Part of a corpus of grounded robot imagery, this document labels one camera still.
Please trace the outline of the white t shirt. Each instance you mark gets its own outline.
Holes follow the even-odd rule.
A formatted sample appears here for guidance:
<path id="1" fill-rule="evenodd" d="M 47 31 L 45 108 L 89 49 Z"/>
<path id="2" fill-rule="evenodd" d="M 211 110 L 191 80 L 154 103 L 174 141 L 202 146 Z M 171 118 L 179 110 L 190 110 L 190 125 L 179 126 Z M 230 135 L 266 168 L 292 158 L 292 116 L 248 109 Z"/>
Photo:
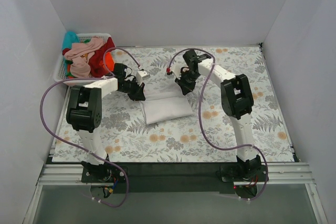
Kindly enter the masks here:
<path id="1" fill-rule="evenodd" d="M 187 97 L 175 82 L 161 90 L 146 91 L 145 101 L 140 101 L 139 104 L 147 125 L 193 114 Z"/>

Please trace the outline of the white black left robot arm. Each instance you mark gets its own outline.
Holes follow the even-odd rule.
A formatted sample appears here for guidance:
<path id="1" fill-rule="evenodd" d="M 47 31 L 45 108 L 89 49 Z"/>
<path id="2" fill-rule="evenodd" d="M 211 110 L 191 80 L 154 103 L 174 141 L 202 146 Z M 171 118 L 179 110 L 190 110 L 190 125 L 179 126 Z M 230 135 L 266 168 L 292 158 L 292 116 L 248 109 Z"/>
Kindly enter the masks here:
<path id="1" fill-rule="evenodd" d="M 66 121 L 79 135 L 88 157 L 81 165 L 86 175 L 99 182 L 109 182 L 116 169 L 105 162 L 108 157 L 100 137 L 102 99 L 112 92 L 128 95 L 132 101 L 144 101 L 144 79 L 148 72 L 141 69 L 136 75 L 127 74 L 127 66 L 117 63 L 111 77 L 103 77 L 84 86 L 73 86 L 67 107 Z"/>

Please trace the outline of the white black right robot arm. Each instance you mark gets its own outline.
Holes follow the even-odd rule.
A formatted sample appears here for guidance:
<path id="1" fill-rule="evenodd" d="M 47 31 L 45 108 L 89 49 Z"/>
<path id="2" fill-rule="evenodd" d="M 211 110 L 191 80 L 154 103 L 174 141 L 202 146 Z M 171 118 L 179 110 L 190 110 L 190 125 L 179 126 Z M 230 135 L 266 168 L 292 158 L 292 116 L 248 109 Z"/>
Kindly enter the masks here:
<path id="1" fill-rule="evenodd" d="M 197 51 L 196 48 L 181 50 L 185 65 L 179 67 L 169 62 L 166 73 L 175 76 L 175 82 L 183 95 L 194 90 L 200 76 L 205 77 L 205 83 L 211 81 L 220 88 L 222 109 L 233 125 L 236 140 L 236 146 L 222 148 L 222 151 L 236 151 L 237 162 L 227 176 L 256 183 L 264 158 L 260 149 L 254 145 L 251 127 L 254 98 L 248 77 L 225 70 L 216 63 L 211 53 L 202 50 L 202 54 L 198 55 Z"/>

